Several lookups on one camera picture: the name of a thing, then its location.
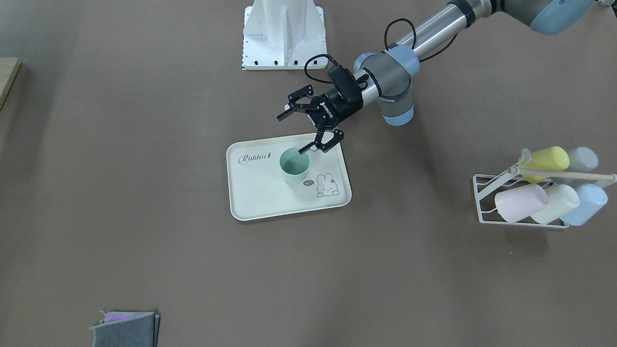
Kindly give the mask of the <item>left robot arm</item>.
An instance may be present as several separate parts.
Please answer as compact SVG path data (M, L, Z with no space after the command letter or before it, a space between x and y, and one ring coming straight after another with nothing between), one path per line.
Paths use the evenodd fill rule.
M317 132L312 142L299 149L300 154L330 151L344 138L340 123L372 102L379 104L386 123L404 125L414 116L412 77L419 64L443 52L478 18L506 13L535 32L554 35L577 22L591 5L590 0L451 0L404 37L385 40L380 53L357 57L353 70L324 55L333 64L328 70L333 87L319 96L311 85L291 93L278 120L294 112L310 118Z

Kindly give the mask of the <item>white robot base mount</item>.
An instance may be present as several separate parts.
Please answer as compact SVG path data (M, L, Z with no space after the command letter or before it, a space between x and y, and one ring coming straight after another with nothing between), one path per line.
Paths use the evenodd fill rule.
M244 10L245 70L326 68L324 11L312 0L256 0Z

